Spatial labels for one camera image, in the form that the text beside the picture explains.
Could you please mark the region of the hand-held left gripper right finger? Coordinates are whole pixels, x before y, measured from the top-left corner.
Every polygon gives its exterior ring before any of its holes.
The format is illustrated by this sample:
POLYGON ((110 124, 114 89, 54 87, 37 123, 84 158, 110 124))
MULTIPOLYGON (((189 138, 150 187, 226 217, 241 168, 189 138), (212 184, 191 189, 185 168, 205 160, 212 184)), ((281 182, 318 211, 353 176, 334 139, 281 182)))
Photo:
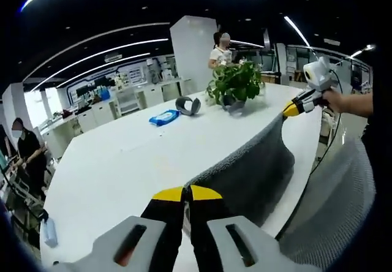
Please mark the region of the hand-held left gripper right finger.
POLYGON ((282 254, 278 242, 244 216, 235 216, 222 196, 188 187, 190 240, 199 271, 309 271, 282 254))

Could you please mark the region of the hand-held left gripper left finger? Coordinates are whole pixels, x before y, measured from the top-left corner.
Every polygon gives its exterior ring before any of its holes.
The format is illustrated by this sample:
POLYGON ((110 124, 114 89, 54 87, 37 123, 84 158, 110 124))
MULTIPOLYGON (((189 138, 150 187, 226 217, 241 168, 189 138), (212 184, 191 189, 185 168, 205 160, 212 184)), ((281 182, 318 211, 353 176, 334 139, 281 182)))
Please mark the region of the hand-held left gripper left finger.
POLYGON ((130 216, 98 237, 92 251, 54 271, 172 271, 182 242, 183 187, 162 190, 141 216, 130 216))

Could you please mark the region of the person's right hand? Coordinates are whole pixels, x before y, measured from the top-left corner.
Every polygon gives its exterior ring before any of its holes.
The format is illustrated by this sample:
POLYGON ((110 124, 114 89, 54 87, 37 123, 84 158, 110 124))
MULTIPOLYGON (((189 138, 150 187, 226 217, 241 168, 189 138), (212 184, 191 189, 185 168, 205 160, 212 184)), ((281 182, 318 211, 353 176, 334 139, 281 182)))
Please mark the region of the person's right hand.
POLYGON ((338 113, 345 112, 345 98, 335 90, 326 90, 322 94, 323 100, 327 101, 329 106, 338 113))

